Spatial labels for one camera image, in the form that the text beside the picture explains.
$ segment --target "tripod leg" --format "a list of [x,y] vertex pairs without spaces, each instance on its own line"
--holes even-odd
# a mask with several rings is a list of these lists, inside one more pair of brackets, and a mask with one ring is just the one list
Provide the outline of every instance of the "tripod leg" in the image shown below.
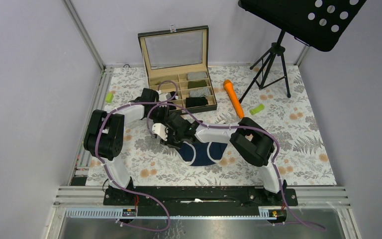
[[256,63],[254,63],[251,67],[250,67],[250,70],[252,70],[263,58],[265,58],[266,56],[267,56],[267,54],[270,52],[270,50],[271,50],[271,48],[268,50],[268,51],[266,51],[265,53],[264,53],[264,55],[262,56],[262,57],[260,57],[257,61],[256,61]]
[[264,74],[263,79],[261,81],[260,89],[262,89],[264,87],[264,83],[267,80],[267,76],[269,75],[270,69],[272,68],[273,61],[275,60],[275,58],[276,58],[276,54],[273,53],[272,57],[269,60],[269,64],[267,65],[266,73]]
[[257,72],[256,76],[254,77],[253,81],[251,82],[250,86],[248,86],[247,90],[244,92],[244,94],[242,95],[242,97],[239,99],[239,103],[242,103],[242,101],[244,100],[244,97],[248,94],[248,92],[250,91],[251,87],[253,86],[253,84],[256,82],[258,76],[261,74],[261,72],[263,71],[264,67],[266,66],[266,63],[269,62],[268,60],[271,59],[272,57],[274,57],[274,54],[270,54],[268,57],[267,57],[267,61],[263,64],[263,66],[261,67],[261,69]]
[[282,67],[284,69],[284,75],[285,75],[285,83],[286,83],[286,91],[287,91],[287,97],[290,98],[290,92],[289,92],[289,82],[287,81],[287,72],[286,72],[286,65],[285,65],[285,57],[283,54],[281,55],[282,59]]

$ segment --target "gray floor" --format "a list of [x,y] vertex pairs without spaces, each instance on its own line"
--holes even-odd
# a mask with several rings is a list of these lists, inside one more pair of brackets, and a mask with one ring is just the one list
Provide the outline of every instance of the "gray floor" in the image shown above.
[[[162,233],[120,227],[114,220],[67,218],[63,239],[339,239],[344,238],[338,215],[333,210],[302,210],[297,212],[303,220],[327,227],[325,233],[316,232],[303,225],[272,227],[259,220],[172,220],[171,227]],[[162,228],[163,220],[134,220],[132,224]]]

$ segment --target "yellow-green sponge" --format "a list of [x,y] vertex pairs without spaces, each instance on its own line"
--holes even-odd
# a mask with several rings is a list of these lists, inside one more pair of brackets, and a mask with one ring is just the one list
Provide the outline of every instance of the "yellow-green sponge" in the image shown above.
[[111,103],[113,100],[113,94],[112,93],[108,93],[107,96],[106,96],[106,103]]
[[264,110],[264,105],[263,104],[260,104],[259,106],[257,106],[256,108],[250,110],[250,114],[253,116],[255,115],[256,113],[260,112]]

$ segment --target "orange microphone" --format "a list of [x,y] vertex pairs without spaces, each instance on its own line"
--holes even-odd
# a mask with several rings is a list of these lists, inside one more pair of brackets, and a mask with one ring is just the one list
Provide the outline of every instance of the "orange microphone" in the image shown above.
[[236,114],[239,116],[239,118],[242,119],[245,116],[244,111],[242,110],[238,97],[236,97],[235,91],[233,90],[232,82],[230,80],[226,80],[225,82],[223,82],[223,88],[228,93],[229,98],[231,99],[231,102],[233,104],[233,107],[235,108]]

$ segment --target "gray wall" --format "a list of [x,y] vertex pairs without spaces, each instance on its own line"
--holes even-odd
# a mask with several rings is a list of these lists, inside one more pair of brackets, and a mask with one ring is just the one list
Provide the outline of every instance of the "gray wall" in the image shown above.
[[382,238],[382,1],[366,2],[334,50],[311,49],[301,74],[361,235]]
[[99,70],[61,0],[0,0],[0,239],[37,239]]
[[[280,30],[241,9],[238,0],[73,0],[106,64],[143,64],[140,32],[209,26],[209,64],[253,63]],[[285,59],[293,63],[303,45],[286,35]]]

